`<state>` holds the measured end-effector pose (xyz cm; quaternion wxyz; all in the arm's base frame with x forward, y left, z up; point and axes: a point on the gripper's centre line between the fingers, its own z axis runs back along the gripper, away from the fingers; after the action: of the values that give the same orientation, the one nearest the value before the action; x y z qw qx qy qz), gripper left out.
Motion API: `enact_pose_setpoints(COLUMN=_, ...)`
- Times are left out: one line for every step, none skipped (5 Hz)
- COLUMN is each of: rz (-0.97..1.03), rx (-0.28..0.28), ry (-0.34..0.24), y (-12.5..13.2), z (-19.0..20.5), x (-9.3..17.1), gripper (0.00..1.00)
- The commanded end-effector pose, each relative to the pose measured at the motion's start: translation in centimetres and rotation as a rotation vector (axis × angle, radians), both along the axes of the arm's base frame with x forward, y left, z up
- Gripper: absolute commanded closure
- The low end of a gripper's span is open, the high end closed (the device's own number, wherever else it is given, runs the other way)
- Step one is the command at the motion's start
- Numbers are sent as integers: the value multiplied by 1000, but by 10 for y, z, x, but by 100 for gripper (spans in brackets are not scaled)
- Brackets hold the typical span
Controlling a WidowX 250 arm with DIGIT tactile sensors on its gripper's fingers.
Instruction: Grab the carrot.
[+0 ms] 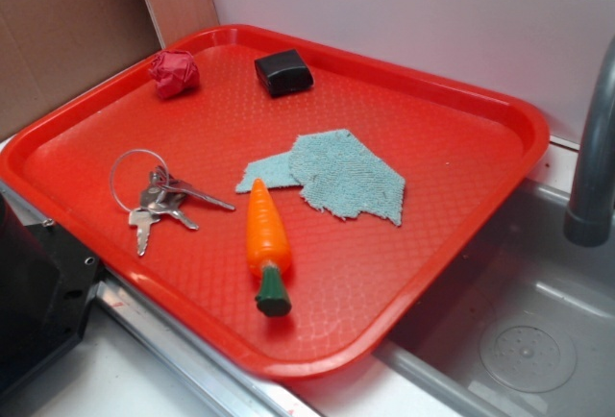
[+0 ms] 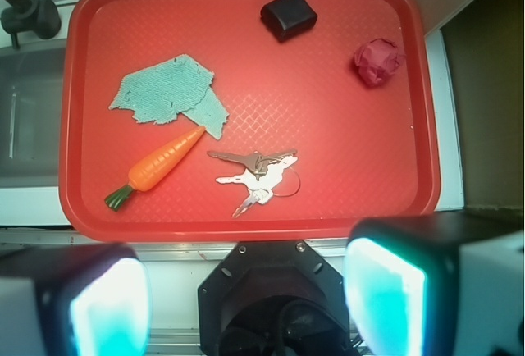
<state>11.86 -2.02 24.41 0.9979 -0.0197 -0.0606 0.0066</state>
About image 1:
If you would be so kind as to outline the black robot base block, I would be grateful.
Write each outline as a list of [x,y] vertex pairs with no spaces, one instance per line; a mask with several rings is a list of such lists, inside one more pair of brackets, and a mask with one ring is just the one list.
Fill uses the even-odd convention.
[[78,345],[100,258],[61,225],[24,225],[1,201],[1,398]]

